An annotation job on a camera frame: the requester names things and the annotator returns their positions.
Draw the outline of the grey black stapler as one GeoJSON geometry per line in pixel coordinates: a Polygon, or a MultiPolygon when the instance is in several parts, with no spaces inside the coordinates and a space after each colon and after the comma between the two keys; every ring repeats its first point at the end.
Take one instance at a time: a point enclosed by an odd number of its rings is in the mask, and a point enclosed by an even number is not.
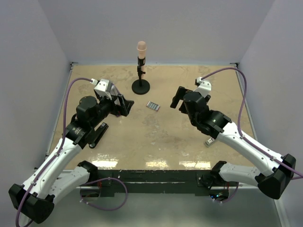
{"type": "Polygon", "coordinates": [[[205,146],[206,147],[210,147],[211,145],[213,145],[216,142],[216,140],[214,138],[209,138],[205,141],[205,146]]]}

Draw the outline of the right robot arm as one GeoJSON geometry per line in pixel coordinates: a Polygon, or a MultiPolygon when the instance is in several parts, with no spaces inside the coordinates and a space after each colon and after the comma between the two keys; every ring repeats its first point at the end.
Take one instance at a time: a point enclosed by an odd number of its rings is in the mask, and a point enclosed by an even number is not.
{"type": "Polygon", "coordinates": [[[282,156],[271,151],[239,131],[237,125],[219,111],[210,110],[207,103],[210,95],[202,96],[197,91],[179,87],[172,99],[171,108],[187,114],[190,123],[201,133],[216,139],[244,156],[254,166],[233,165],[219,161],[211,170],[211,181],[217,186],[225,182],[238,182],[256,186],[266,196],[278,200],[294,174],[296,159],[287,154],[282,156]]]}

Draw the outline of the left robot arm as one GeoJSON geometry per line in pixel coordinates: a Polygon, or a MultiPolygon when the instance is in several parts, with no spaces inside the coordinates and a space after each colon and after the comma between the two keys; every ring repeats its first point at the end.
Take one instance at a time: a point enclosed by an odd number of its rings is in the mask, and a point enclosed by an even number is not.
{"type": "Polygon", "coordinates": [[[108,98],[105,96],[85,96],[76,107],[71,122],[63,129],[51,155],[21,185],[13,184],[9,196],[17,210],[15,224],[19,216],[27,216],[31,222],[44,222],[52,213],[54,206],[66,194],[80,185],[94,185],[98,181],[98,168],[88,161],[80,162],[67,176],[59,175],[67,164],[85,148],[93,144],[101,130],[98,124],[109,114],[127,116],[134,101],[122,94],[108,98]]]}

